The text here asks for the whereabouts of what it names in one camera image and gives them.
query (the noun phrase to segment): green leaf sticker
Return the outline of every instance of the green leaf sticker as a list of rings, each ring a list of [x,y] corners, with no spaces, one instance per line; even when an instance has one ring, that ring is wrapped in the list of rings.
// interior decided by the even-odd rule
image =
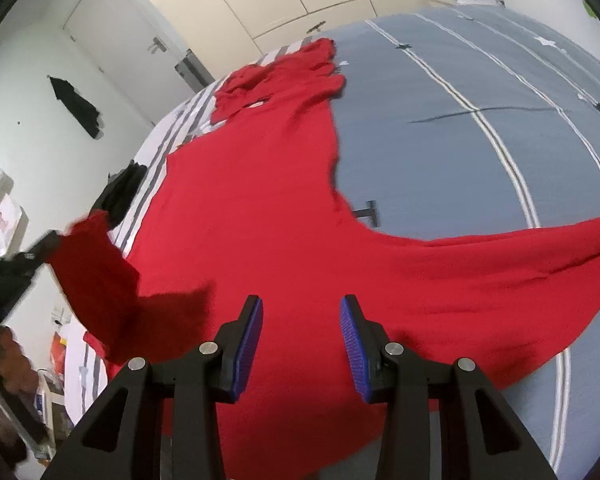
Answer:
[[[589,16],[591,16],[592,18],[597,19],[598,17],[596,16],[596,13],[593,12],[593,9],[591,8],[591,6],[586,2],[586,1],[582,1],[582,4],[584,5],[584,10],[587,11],[587,14]]]

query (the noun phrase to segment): bed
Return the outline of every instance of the bed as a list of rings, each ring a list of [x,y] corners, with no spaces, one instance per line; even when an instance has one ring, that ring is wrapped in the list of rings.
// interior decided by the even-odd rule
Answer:
[[[334,39],[347,79],[331,103],[336,185],[354,210],[376,202],[380,232],[430,239],[600,216],[600,62],[576,44],[497,7],[427,9],[322,36]],[[164,179],[166,154],[221,127],[210,114],[223,81],[168,114],[139,150],[135,160],[148,174],[111,234],[124,254]],[[74,422],[106,384],[81,330],[67,357],[74,356],[66,371]],[[570,348],[504,393],[558,477],[584,478],[600,456],[600,312]],[[431,417],[438,478],[440,436]],[[318,476],[373,478],[378,452],[376,441]]]

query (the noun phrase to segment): blue gripper pad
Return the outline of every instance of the blue gripper pad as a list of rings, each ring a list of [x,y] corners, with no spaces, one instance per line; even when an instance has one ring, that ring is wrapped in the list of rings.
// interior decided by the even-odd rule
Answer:
[[[251,365],[253,364],[253,358],[256,353],[256,348],[258,347],[260,331],[262,330],[262,317],[262,300],[258,298],[251,311],[251,315],[249,316],[247,327],[242,335],[234,360],[234,382],[229,391],[234,402],[238,400],[240,394],[247,387]]]
[[[345,296],[340,301],[340,329],[344,338],[344,345],[349,358],[349,367],[353,375],[353,382],[356,385],[356,391],[362,396],[365,402],[371,400],[371,378],[369,375],[369,361],[365,352],[365,347],[360,338],[360,322],[366,322],[362,317],[362,312],[358,305],[350,305]]]

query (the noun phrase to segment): silver screw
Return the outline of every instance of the silver screw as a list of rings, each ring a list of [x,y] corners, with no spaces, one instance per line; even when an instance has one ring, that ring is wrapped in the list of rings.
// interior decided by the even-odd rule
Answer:
[[[129,370],[142,370],[144,368],[144,365],[146,364],[146,361],[144,359],[142,359],[141,357],[134,357],[133,359],[131,359],[131,361],[129,361],[128,363],[128,367]]]
[[[213,341],[207,341],[206,343],[202,343],[200,345],[200,353],[204,355],[215,354],[218,351],[218,345]]]
[[[468,357],[461,357],[458,359],[458,368],[465,372],[473,372],[475,370],[474,360]]]
[[[400,343],[387,343],[384,349],[389,355],[402,355],[402,352],[404,352],[404,346]]]

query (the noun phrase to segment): crumpled red cloth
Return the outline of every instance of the crumpled red cloth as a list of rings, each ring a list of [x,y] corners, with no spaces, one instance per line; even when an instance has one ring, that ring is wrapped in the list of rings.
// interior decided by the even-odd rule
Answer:
[[[333,185],[334,46],[318,40],[248,66],[216,93],[227,120],[168,157],[125,261],[102,218],[74,227],[51,264],[116,365],[175,358],[262,297],[247,391],[219,405],[227,475],[296,480],[381,433],[354,389],[338,306],[424,358],[473,358],[498,387],[570,345],[600,309],[600,218],[422,241],[372,232]],[[264,101],[257,107],[250,105]]]

